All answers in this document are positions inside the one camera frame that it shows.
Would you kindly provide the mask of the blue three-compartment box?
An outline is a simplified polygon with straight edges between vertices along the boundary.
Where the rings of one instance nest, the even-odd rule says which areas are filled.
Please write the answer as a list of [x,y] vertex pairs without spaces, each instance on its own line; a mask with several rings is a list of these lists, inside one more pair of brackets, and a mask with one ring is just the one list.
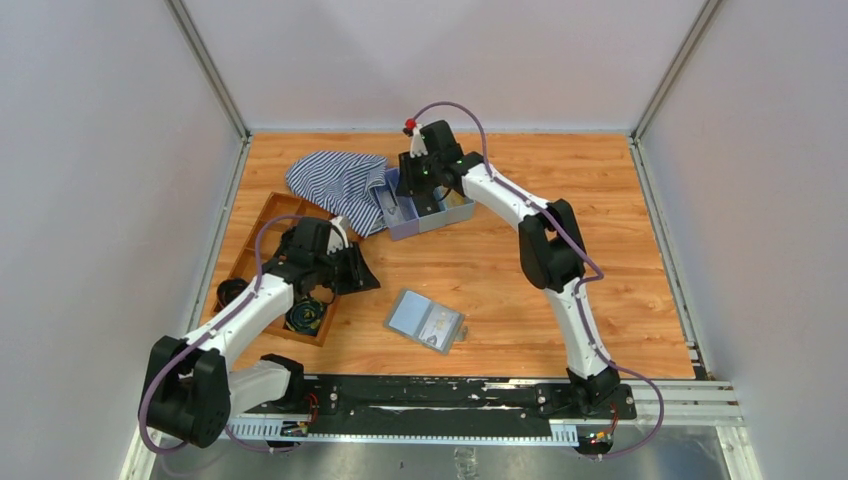
[[[475,202],[455,191],[447,194],[443,187],[437,187],[431,194],[413,197],[401,197],[395,194],[398,181],[398,168],[389,168],[384,174],[385,184],[376,187],[373,192],[382,211],[382,220],[389,230],[393,241],[399,241],[411,236],[426,233],[448,225],[470,220],[475,210]],[[391,190],[406,215],[406,221],[393,227],[388,227],[383,218],[383,210],[379,201],[379,193]]]

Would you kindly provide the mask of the grey card holder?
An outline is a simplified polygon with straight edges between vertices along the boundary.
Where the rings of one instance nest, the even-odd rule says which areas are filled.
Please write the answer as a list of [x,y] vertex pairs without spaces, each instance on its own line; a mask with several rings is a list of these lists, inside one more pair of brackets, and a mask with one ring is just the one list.
[[410,289],[402,289],[384,327],[425,348],[446,355],[464,326],[465,315]]

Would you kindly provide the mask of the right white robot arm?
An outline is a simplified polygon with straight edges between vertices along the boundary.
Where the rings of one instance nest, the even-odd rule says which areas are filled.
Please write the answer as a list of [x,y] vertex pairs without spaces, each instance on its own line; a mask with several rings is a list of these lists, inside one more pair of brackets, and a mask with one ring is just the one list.
[[625,402],[619,371],[600,339],[584,283],[586,252],[576,217],[565,200],[549,202],[500,175],[478,152],[466,153],[449,124],[406,121],[410,148],[399,156],[400,196],[421,196],[437,187],[480,203],[518,235],[522,272],[541,290],[554,312],[567,354],[570,387],[564,400],[543,397],[540,412],[573,408],[583,415],[619,415]]

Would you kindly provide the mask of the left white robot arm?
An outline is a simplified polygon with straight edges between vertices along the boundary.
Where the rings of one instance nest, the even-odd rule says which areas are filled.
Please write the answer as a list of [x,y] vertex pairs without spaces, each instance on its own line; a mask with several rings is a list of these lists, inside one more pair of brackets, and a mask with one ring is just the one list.
[[143,444],[160,455],[188,445],[206,448],[228,433],[230,420],[262,403],[316,414],[302,364],[277,354],[236,370],[235,361],[272,322],[317,287],[337,296],[380,286],[349,239],[350,222],[289,215],[293,221],[268,259],[254,254],[256,274],[212,320],[151,348],[138,409]]

